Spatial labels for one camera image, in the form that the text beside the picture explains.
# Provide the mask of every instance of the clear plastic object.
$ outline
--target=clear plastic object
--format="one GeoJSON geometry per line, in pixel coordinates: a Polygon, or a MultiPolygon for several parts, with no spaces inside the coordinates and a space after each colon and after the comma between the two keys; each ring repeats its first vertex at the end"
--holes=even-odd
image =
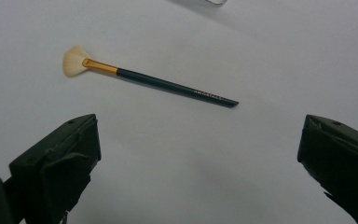
{"type": "Polygon", "coordinates": [[[205,2],[213,5],[214,7],[221,7],[227,0],[204,0],[205,2]]]}

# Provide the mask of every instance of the gold ferrule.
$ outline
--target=gold ferrule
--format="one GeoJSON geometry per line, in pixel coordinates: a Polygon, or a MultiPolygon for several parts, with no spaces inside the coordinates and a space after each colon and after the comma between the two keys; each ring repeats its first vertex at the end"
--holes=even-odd
{"type": "Polygon", "coordinates": [[[99,63],[92,59],[85,59],[82,63],[83,66],[88,67],[90,69],[95,69],[99,71],[103,71],[109,74],[116,75],[117,74],[117,67],[114,67],[112,65],[106,64],[106,63],[99,63]]]}

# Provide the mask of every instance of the fan brush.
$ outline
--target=fan brush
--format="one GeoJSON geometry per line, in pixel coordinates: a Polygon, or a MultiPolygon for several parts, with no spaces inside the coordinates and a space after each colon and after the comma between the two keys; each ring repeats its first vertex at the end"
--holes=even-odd
{"type": "Polygon", "coordinates": [[[233,107],[239,103],[206,91],[198,91],[156,77],[114,67],[106,63],[96,62],[92,60],[89,54],[80,46],[73,46],[64,54],[62,69],[68,77],[74,77],[88,69],[92,69],[216,105],[233,107]]]}

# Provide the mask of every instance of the paintbrush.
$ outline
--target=paintbrush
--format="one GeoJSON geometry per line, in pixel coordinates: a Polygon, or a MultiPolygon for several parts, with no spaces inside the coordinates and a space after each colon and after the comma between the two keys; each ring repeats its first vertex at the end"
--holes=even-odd
{"type": "Polygon", "coordinates": [[[74,77],[88,69],[93,69],[105,72],[109,75],[123,77],[127,80],[135,81],[161,90],[173,92],[216,105],[233,107],[239,103],[206,91],[199,91],[156,77],[151,77],[123,68],[114,67],[106,63],[96,62],[92,60],[90,55],[80,46],[73,46],[65,53],[63,56],[62,69],[68,77],[74,77]]]}

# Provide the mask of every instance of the fan-shaped brush head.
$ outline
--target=fan-shaped brush head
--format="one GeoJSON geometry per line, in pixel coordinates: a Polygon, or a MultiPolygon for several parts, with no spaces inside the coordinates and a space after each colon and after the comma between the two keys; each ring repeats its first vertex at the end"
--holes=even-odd
{"type": "Polygon", "coordinates": [[[88,53],[80,46],[75,45],[63,55],[62,70],[68,77],[74,77],[88,68],[82,63],[85,59],[91,59],[88,53]]]}

